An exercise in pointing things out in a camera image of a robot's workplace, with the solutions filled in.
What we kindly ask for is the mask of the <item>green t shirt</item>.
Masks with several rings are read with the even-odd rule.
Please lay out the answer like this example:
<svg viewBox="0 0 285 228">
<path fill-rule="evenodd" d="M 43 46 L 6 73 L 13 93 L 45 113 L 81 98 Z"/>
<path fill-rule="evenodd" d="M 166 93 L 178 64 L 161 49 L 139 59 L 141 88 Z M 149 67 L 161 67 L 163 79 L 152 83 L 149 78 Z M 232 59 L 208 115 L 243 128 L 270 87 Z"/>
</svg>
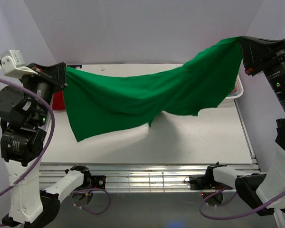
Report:
<svg viewBox="0 0 285 228">
<path fill-rule="evenodd" d="M 241 61 L 234 37 L 155 74 L 113 77 L 67 67 L 63 98 L 75 139 L 151 124 L 163 111 L 197 116 L 216 108 L 234 89 Z"/>
</svg>

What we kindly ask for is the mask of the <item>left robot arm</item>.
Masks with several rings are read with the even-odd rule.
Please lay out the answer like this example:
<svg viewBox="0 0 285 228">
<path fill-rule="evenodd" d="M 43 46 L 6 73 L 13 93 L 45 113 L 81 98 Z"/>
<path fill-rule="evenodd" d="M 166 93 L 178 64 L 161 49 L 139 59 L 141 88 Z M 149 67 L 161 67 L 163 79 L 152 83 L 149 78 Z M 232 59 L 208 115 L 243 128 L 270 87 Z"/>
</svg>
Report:
<svg viewBox="0 0 285 228">
<path fill-rule="evenodd" d="M 65 73 L 65 63 L 15 67 L 12 74 L 19 75 L 21 85 L 7 85 L 0 90 L 0 149 L 11 193 L 10 211 L 2 219 L 5 226 L 45 227 L 56 218 L 68 195 L 91 185 L 89 169 L 78 165 L 66 170 L 65 176 L 51 187 L 39 187 L 41 156 L 53 136 L 43 126 L 54 115 L 50 106 L 53 94 L 67 86 Z"/>
</svg>

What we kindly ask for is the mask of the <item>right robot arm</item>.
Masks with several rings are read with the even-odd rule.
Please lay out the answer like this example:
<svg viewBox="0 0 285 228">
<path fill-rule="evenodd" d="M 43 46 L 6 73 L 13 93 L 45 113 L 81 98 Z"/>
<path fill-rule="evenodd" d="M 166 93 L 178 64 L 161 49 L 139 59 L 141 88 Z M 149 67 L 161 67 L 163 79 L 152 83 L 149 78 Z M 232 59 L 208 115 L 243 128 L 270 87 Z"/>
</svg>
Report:
<svg viewBox="0 0 285 228">
<path fill-rule="evenodd" d="M 285 38 L 280 40 L 241 36 L 238 39 L 243 65 L 247 75 L 263 73 L 285 113 Z M 285 118 L 276 120 L 276 134 L 271 143 L 274 151 L 267 172 L 243 172 L 216 163 L 199 177 L 190 177 L 194 190 L 215 189 L 221 194 L 234 189 L 250 207 L 251 213 L 260 216 L 285 213 Z"/>
</svg>

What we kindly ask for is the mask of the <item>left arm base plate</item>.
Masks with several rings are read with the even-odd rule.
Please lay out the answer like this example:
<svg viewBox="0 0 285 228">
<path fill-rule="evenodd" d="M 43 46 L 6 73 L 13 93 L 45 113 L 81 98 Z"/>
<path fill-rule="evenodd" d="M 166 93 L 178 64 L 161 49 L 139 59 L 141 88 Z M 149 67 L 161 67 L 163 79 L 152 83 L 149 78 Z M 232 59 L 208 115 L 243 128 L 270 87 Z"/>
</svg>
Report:
<svg viewBox="0 0 285 228">
<path fill-rule="evenodd" d="M 94 175 L 88 178 L 88 189 L 104 189 L 106 186 L 106 176 Z"/>
</svg>

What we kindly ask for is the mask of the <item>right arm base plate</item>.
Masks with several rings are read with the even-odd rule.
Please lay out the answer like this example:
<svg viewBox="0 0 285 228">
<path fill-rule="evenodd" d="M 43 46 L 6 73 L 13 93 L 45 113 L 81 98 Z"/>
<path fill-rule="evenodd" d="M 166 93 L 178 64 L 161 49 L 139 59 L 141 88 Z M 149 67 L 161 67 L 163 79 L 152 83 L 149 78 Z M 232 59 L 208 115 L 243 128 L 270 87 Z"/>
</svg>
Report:
<svg viewBox="0 0 285 228">
<path fill-rule="evenodd" d="M 226 188 L 227 190 L 231 190 L 232 187 L 225 185 L 223 183 L 216 182 L 206 175 L 203 176 L 194 176 L 190 175 L 185 177 L 185 184 L 190 186 L 191 190 L 221 190 Z"/>
</svg>

